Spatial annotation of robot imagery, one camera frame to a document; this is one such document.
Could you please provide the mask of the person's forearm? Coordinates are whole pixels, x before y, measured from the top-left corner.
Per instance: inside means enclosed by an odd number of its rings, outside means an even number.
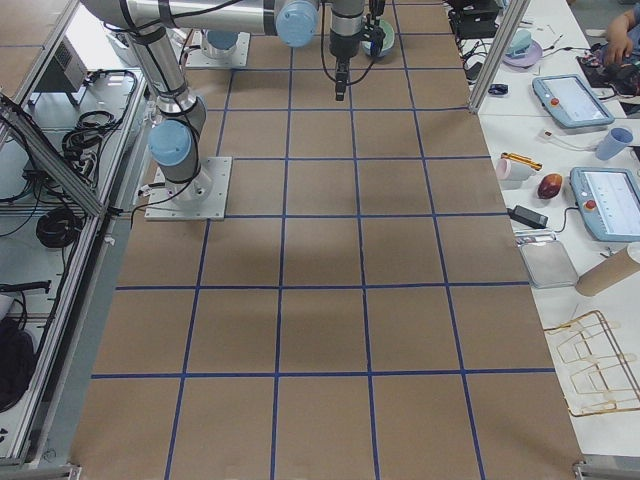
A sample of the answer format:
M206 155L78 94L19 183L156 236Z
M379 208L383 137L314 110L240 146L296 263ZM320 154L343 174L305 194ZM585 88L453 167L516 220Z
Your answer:
M636 18L633 9L614 18L606 30L606 52L603 56L605 66L621 64L631 57L634 43L628 33L636 26Z

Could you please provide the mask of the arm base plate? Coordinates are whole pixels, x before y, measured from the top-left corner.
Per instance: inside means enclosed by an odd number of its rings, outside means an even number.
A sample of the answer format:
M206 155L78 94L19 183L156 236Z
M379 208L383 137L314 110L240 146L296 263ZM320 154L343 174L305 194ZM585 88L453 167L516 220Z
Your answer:
M154 182L162 186L150 192L151 206L145 209L149 221L188 221L225 218L232 170L231 157L206 157L199 175L182 191L182 186L167 183L159 167Z
M187 69L243 69L247 65L251 35L197 30L183 64Z

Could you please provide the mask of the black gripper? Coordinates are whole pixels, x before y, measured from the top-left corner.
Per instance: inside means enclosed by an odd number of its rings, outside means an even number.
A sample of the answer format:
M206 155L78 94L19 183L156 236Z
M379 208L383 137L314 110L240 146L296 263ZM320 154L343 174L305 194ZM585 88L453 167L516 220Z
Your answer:
M335 100L345 99L348 86L348 61L358 53L361 34L342 35L330 30L330 53L337 59L335 65Z
M369 12L372 17L381 17L384 13L385 0L369 0Z

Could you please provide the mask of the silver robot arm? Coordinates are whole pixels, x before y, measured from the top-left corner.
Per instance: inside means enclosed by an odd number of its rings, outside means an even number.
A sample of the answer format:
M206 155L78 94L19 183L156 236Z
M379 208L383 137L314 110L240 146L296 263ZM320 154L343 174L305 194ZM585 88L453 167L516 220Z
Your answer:
M325 7L331 8L328 26L323 24ZM211 56L233 51L242 34L277 36L300 48L327 28L329 52L338 63L347 63L360 47L372 58L385 54L391 34L381 20L383 11L382 1L221 1L198 17L198 28Z
M167 119L192 127L187 157L198 168L199 134L206 119L203 103L192 93L167 31L184 28L277 36L297 48L314 36L324 20L323 1L84 1L82 5L129 42Z

